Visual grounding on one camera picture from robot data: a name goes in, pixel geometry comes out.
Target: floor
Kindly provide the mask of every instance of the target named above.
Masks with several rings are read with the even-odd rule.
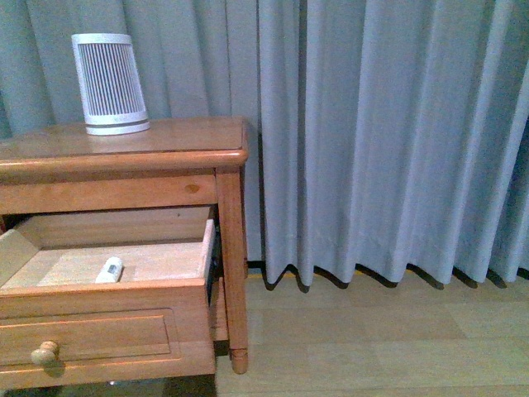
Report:
[[[307,293],[286,275],[273,291],[247,281],[250,370],[216,375],[10,390],[14,396],[529,396],[529,281],[444,290],[408,271],[396,288],[356,275],[317,276]]]

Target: curtain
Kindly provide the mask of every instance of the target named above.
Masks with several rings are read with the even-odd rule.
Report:
[[[527,269],[529,2],[260,0],[259,28],[270,283]]]
[[[246,0],[0,0],[0,138],[83,120],[71,35],[132,36],[150,118],[242,115],[248,257],[260,260],[257,6]]]

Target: nightstand top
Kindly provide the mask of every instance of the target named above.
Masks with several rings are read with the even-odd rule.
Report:
[[[39,173],[183,170],[243,165],[242,117],[150,121],[144,132],[90,136],[83,123],[52,126],[0,141],[0,179]]]

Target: white electronic device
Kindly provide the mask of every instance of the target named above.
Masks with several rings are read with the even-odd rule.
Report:
[[[123,262],[117,256],[109,258],[96,278],[96,283],[116,283],[123,272]]]
[[[87,133],[119,135],[148,129],[131,37],[73,35],[72,45]]]

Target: open drawer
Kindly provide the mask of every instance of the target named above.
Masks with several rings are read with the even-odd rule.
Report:
[[[213,373],[209,207],[40,215],[0,236],[0,389]],[[119,282],[96,284],[105,261]]]

